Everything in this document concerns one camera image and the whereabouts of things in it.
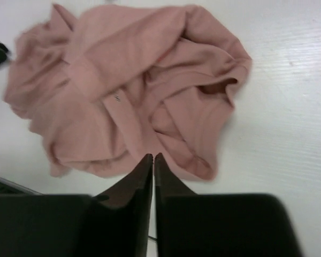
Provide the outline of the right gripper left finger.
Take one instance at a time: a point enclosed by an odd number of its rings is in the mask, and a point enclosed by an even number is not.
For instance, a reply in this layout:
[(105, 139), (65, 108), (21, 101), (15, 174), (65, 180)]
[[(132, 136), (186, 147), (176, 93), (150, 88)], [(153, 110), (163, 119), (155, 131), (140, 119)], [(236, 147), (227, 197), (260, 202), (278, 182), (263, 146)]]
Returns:
[(146, 256), (153, 156), (92, 198), (82, 230), (83, 256)]

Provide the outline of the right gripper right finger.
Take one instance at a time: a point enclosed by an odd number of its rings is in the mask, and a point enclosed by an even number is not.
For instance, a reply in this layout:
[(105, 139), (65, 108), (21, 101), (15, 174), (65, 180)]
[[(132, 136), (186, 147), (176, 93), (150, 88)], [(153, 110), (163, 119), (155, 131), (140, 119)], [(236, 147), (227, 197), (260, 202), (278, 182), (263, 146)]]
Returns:
[(229, 256), (222, 234), (229, 195), (196, 194), (155, 157), (155, 207), (159, 256)]

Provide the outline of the pink t-shirt with pixel print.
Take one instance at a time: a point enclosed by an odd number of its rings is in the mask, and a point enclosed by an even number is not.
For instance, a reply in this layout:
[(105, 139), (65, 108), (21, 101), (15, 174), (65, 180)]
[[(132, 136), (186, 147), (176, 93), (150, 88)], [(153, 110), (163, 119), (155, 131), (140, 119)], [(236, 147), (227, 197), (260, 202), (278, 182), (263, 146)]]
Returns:
[(241, 42), (198, 5), (59, 4), (21, 33), (4, 101), (42, 137), (55, 177), (100, 177), (163, 154), (180, 178), (212, 180), (217, 141), (247, 80)]

